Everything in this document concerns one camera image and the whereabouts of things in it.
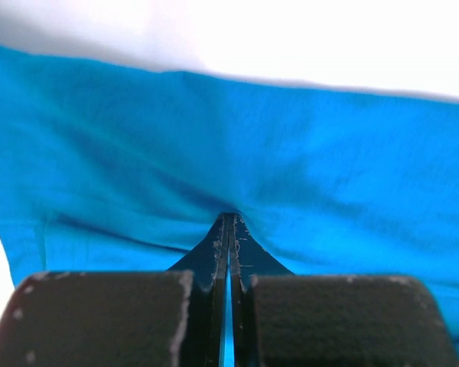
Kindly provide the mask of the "blue t shirt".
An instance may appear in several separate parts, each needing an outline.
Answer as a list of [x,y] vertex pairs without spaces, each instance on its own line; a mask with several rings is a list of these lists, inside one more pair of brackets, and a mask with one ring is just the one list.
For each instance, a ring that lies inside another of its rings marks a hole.
[[0,46],[14,284],[168,268],[225,212],[295,273],[421,279],[459,351],[459,104]]

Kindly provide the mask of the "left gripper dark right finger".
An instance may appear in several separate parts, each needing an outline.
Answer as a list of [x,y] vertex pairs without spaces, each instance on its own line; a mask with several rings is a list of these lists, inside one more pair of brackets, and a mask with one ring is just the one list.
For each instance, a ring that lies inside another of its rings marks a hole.
[[395,274],[296,275],[228,217],[237,366],[459,366],[435,299]]

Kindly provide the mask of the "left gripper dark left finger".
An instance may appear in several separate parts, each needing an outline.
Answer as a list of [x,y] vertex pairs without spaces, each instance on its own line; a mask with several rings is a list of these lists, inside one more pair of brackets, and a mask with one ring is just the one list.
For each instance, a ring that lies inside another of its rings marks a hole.
[[221,366],[229,217],[166,271],[38,272],[0,319],[0,367]]

